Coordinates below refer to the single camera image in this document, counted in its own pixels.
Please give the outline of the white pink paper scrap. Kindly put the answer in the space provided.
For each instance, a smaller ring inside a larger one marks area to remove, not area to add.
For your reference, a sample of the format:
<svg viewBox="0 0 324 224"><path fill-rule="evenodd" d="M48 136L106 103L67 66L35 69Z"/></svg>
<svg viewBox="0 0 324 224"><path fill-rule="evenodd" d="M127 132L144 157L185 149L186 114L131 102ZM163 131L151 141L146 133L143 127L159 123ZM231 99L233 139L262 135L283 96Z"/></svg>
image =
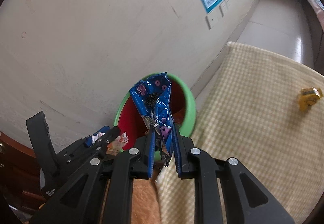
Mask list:
<svg viewBox="0 0 324 224"><path fill-rule="evenodd" d="M104 135L105 133L102 132L99 132L96 135L92 135L91 136L92 144L95 144L95 142L98 139L101 139L102 136ZM128 143L128 141L129 141L129 137L126 135L126 132L123 132L121 136L118 136L115 140L107 144L106 154L116 156L120 152L120 150Z"/></svg>

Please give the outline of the blue foil snack wrapper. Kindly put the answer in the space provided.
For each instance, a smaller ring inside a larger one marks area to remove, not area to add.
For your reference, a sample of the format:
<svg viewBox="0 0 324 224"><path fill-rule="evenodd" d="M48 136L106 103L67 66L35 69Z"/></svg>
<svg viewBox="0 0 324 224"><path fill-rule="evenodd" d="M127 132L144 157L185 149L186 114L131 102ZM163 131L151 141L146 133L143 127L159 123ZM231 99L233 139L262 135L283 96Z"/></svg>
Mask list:
<svg viewBox="0 0 324 224"><path fill-rule="evenodd" d="M146 127L153 128L155 147L167 167L175 152L174 119L170 109L171 80L166 72L153 74L137 82L129 93Z"/></svg>

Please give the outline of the yellow brown snack wrapper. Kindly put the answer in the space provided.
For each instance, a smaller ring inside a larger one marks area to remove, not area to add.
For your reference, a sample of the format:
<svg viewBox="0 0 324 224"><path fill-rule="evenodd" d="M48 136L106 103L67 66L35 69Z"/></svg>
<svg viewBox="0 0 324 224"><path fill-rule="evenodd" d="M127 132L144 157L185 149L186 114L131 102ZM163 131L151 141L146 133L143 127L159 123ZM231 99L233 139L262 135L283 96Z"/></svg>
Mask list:
<svg viewBox="0 0 324 224"><path fill-rule="evenodd" d="M320 88L306 88L300 91L298 96L299 110L304 112L315 105L321 98L323 92Z"/></svg>

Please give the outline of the green red trash bin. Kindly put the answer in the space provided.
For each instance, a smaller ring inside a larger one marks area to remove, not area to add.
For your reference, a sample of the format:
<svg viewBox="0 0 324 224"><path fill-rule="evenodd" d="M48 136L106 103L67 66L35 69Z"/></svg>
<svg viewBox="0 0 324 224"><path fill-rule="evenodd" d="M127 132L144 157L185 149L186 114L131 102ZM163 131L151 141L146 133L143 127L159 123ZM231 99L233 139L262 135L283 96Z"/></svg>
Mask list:
<svg viewBox="0 0 324 224"><path fill-rule="evenodd" d="M178 76L167 72L167 77L171 82L169 107L174 124L180 135L190 137L197 117L194 95ZM117 109L114 126L119 127L121 133L126 133L129 138L128 143L121 148L121 151L132 148L136 140L148 132L129 92L126 93Z"/></svg>

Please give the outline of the orange plush towel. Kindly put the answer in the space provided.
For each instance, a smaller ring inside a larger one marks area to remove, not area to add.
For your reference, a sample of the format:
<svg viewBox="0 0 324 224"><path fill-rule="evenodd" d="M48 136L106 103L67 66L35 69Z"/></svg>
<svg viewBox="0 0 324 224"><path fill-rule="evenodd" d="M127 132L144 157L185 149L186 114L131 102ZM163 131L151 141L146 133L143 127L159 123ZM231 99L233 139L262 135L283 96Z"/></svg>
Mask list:
<svg viewBox="0 0 324 224"><path fill-rule="evenodd" d="M131 223L161 223L156 180L159 170L154 169L149 180L133 181Z"/></svg>

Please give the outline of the beige checkered table cloth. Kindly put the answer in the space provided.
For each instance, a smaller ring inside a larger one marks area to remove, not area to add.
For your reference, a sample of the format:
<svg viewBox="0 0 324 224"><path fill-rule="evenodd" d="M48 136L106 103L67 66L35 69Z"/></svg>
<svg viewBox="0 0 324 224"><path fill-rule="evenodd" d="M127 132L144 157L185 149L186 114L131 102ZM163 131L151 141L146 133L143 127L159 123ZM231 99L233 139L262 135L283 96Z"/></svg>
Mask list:
<svg viewBox="0 0 324 224"><path fill-rule="evenodd" d="M230 42L191 138L212 157L236 157L303 223L323 194L323 101L299 109L323 76L290 58Z"/></svg>

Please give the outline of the white wall switch plate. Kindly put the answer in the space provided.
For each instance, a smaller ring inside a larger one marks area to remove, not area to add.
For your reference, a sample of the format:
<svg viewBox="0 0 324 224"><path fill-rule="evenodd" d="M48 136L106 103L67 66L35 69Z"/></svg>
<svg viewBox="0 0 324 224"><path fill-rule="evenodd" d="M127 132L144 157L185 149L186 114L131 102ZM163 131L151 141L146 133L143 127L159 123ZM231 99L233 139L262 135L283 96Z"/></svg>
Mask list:
<svg viewBox="0 0 324 224"><path fill-rule="evenodd" d="M220 18L222 18L222 16L221 16L221 12L218 8L215 8L213 11L209 12L206 15L206 20L207 20L209 29L212 29L217 24L217 22L219 21Z"/></svg>

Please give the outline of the white wall socket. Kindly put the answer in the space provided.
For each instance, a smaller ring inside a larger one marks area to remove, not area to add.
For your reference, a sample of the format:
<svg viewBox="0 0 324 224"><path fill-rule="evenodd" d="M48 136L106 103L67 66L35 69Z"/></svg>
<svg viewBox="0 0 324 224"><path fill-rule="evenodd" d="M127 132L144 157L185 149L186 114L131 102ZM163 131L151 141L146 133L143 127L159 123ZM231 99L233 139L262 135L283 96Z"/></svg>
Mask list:
<svg viewBox="0 0 324 224"><path fill-rule="evenodd" d="M228 13L227 1L224 0L222 3L220 3L219 8L220 8L222 17L224 17Z"/></svg>

